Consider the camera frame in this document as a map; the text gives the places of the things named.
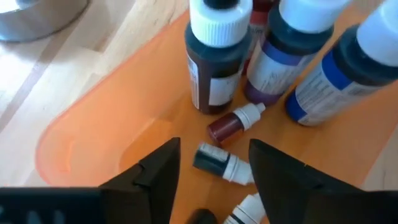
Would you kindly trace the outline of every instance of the black object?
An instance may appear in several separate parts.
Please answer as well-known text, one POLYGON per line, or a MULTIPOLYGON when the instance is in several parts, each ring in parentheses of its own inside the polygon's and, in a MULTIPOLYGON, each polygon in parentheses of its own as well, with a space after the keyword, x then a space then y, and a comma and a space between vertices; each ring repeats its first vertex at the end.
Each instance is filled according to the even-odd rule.
POLYGON ((398 223, 397 192, 362 191, 256 139, 249 160, 270 224, 398 223))
POLYGON ((238 4, 238 0, 205 0, 205 4, 213 9, 229 9, 238 4))
POLYGON ((211 156, 199 148, 195 154, 195 157, 193 158, 193 166, 200 170, 204 170, 211 174, 222 177, 230 159, 230 153, 228 153, 226 158, 222 158, 220 156, 211 156))
POLYGON ((1 188, 0 223, 168 223, 179 172, 173 138, 99 187, 1 188))
POLYGON ((213 212, 202 208, 196 210, 186 224, 217 224, 217 219, 213 212))

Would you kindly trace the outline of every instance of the orange tray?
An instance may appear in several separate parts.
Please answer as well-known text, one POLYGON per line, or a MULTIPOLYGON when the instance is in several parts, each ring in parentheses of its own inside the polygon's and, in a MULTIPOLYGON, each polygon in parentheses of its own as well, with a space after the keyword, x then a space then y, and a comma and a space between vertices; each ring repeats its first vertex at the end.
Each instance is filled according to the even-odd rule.
MULTIPOLYGON (((352 11, 346 13, 336 36, 361 19, 352 11)), ((181 173, 171 223, 184 223, 198 207, 211 209, 222 220, 256 191, 254 186, 230 184, 192 167, 197 145, 211 142, 206 125, 217 116, 200 114, 191 103, 183 39, 187 22, 185 13, 46 129, 36 154, 37 169, 46 182, 99 185, 172 136, 180 136, 181 173)), ((391 85, 317 128, 291 121, 281 99, 226 150, 247 159, 249 139, 258 138, 361 185, 398 123, 398 103, 391 97, 397 95, 397 84, 391 85)), ((239 89, 230 110, 246 103, 239 89)))

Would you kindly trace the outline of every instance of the bottle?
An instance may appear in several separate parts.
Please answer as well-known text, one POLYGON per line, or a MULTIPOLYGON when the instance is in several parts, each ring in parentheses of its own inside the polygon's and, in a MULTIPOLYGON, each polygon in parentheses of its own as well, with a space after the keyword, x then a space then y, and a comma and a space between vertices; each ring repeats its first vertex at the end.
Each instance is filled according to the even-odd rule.
POLYGON ((186 224, 217 224, 217 218, 213 212, 205 208, 196 209, 186 224))
POLYGON ((227 146, 259 121, 265 110, 263 103, 249 103, 209 124, 208 134, 218 146, 227 146))
POLYGON ((250 165, 218 147, 199 145, 193 166, 241 185, 254 183, 250 165))
POLYGON ((248 70, 249 62, 253 54, 254 48, 259 38, 263 35, 267 29, 268 24, 268 12, 274 5, 273 0, 253 0, 253 11, 250 16, 250 33, 252 41, 249 48, 248 58, 246 59, 243 67, 242 75, 246 75, 248 70))
POLYGON ((266 211, 258 193, 248 195, 240 205, 236 206, 224 224, 260 224, 266 211))
POLYGON ((398 1, 350 27, 285 102, 287 114, 318 125, 398 79, 398 1))
POLYGON ((253 103, 273 105, 333 34, 333 24, 351 0, 281 0, 268 18, 244 87, 253 103))
POLYGON ((252 0, 190 0, 185 45, 192 102, 217 114, 232 102, 251 43, 252 0))

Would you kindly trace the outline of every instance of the red bottle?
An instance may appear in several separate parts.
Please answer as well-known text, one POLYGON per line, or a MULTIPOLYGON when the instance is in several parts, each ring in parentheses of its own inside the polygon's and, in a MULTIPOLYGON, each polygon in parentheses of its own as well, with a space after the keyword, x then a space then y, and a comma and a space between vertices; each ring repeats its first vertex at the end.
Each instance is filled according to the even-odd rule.
POLYGON ((208 134, 217 143, 217 146, 227 146, 239 138, 244 131, 251 128, 254 123, 258 122, 264 110, 266 110, 266 106, 263 103, 257 105, 249 103, 237 108, 209 124, 207 127, 208 134))
POLYGON ((250 45, 248 58, 244 63, 242 75, 246 75, 251 55, 253 54, 254 48, 256 47, 257 41, 260 36, 264 34, 267 29, 268 12, 272 6, 276 4, 275 0, 253 0, 253 11, 250 17, 250 31, 252 35, 252 42, 250 45))

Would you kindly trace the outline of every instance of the black cap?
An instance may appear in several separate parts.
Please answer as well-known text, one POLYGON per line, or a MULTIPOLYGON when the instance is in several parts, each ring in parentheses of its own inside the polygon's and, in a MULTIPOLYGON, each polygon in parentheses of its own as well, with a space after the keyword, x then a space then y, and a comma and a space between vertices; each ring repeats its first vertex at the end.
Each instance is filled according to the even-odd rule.
POLYGON ((204 0, 205 4, 213 9, 229 9, 236 6, 239 0, 204 0))

